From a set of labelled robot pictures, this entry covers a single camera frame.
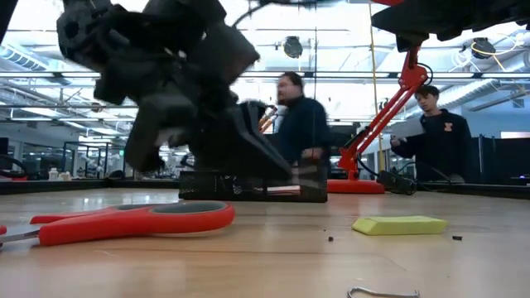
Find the person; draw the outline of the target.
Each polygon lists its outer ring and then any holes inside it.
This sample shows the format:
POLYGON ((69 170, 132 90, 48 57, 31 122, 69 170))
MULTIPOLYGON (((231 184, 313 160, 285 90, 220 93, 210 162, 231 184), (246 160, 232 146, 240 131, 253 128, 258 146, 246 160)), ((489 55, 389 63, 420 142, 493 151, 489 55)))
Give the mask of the person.
POLYGON ((445 178, 463 183, 470 177, 471 134, 467 120, 437 103, 440 91, 423 85, 415 98, 423 114, 419 117, 422 133, 390 138, 391 150, 404 158, 413 158, 416 179, 421 182, 445 178))
POLYGON ((279 77, 277 104, 285 108, 276 132, 282 157, 290 163, 310 159, 329 167, 331 134, 327 112, 318 100, 305 96, 298 73, 287 71, 279 77))

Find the yellow-green eraser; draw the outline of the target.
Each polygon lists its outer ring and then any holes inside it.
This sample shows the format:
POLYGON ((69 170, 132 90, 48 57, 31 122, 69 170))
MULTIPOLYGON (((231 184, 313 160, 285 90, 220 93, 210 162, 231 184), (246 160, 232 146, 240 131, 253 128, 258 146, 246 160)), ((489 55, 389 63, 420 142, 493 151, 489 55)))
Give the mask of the yellow-green eraser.
POLYGON ((447 222, 427 216, 363 217, 356 219, 351 228, 369 236, 439 234, 447 222))

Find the red desk lamp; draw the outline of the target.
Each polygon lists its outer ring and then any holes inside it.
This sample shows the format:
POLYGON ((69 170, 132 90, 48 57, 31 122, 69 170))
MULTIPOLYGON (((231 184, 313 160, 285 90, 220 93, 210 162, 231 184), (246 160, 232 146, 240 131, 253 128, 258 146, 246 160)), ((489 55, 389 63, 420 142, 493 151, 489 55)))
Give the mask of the red desk lamp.
POLYGON ((328 180, 327 190, 340 194, 382 194, 385 187, 375 180, 361 180, 359 178, 358 163, 361 155, 375 137, 387 126, 390 120, 403 108, 405 103, 416 93, 417 89, 427 81, 427 70, 417 62, 417 54, 426 33, 416 33, 411 29, 400 29, 399 26, 410 21, 405 14, 419 14, 413 10, 417 8, 419 0, 373 0, 388 7, 372 16, 372 25, 385 31, 392 31, 397 37, 397 48, 406 52, 406 58, 398 79, 400 89, 390 99, 385 107, 376 113, 371 123, 359 131, 352 139, 340 148, 338 166, 348 171, 345 180, 328 180))

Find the black ceiling fixture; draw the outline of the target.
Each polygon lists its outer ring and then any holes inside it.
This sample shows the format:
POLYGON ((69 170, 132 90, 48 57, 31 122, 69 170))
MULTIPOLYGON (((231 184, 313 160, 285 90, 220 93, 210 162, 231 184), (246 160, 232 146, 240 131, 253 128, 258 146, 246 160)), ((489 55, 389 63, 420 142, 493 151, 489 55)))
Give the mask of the black ceiling fixture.
POLYGON ((283 43, 283 51, 286 56, 298 59, 303 53, 303 47, 298 36, 288 36, 283 43))
POLYGON ((470 48, 472 56, 480 60, 487 60, 496 53, 494 45, 489 42, 487 37, 474 38, 470 48))

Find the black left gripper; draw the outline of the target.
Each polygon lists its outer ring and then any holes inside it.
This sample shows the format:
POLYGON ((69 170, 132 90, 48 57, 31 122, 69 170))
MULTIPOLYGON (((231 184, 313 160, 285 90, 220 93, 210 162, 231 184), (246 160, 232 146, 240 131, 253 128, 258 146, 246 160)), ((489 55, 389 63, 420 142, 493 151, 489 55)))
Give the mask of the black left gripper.
POLYGON ((125 149, 139 171, 161 167, 162 143, 187 145, 201 168, 271 180, 292 176, 290 164, 258 129, 267 105, 236 103, 229 86, 257 59, 237 29, 216 24, 186 58, 166 56, 133 72, 127 96, 138 106, 125 149))

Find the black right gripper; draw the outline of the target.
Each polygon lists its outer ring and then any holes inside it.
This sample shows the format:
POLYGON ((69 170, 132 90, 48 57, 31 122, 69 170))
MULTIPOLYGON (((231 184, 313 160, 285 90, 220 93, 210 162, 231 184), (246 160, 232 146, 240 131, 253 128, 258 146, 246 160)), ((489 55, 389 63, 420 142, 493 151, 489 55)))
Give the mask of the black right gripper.
MULTIPOLYGON (((393 33, 397 51, 406 52, 429 38, 429 11, 426 2, 402 2, 375 13, 372 25, 393 33)), ((508 22, 530 28, 530 0, 445 0, 441 16, 444 24, 436 30, 439 41, 508 22)))

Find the black metal table frame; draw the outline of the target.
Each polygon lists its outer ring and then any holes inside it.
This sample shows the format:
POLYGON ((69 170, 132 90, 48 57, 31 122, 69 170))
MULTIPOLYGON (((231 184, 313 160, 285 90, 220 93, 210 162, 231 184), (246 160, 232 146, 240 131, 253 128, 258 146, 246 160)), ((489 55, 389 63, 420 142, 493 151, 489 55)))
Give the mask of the black metal table frame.
MULTIPOLYGON (((70 190, 97 190, 106 188, 180 190, 181 186, 176 180, 0 181, 0 195, 19 195, 70 190)), ((454 195, 478 195, 486 197, 530 200, 530 186, 522 185, 448 185, 447 183, 425 183, 420 184, 417 190, 454 195)))

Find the red-handled scissors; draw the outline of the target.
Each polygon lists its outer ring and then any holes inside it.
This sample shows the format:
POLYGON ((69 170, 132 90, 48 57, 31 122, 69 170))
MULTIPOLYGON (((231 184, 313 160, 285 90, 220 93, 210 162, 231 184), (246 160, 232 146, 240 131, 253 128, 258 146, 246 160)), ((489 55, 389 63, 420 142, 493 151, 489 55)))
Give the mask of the red-handled scissors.
POLYGON ((40 245, 55 246, 152 234, 202 233, 226 228, 234 218, 234 207, 222 201, 122 204, 37 215, 22 226, 0 225, 0 247, 28 238, 38 238, 40 245))

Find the black mesh desk organizer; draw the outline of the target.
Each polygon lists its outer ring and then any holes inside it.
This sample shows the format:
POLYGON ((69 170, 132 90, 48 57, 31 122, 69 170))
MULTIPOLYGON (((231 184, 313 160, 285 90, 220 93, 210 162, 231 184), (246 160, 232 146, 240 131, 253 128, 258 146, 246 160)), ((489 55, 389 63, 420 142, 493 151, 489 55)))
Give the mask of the black mesh desk organizer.
POLYGON ((325 203, 328 200, 328 161, 301 159, 291 169, 289 180, 223 175, 216 171, 182 171, 179 196, 246 202, 325 203))

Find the dark office partition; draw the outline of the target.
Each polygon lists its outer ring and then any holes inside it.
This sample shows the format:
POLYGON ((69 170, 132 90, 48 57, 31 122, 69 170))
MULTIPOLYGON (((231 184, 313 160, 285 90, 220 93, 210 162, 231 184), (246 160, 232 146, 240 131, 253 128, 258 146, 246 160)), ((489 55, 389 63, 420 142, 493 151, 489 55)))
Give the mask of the dark office partition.
POLYGON ((472 138, 469 181, 483 185, 530 185, 530 138, 472 138))

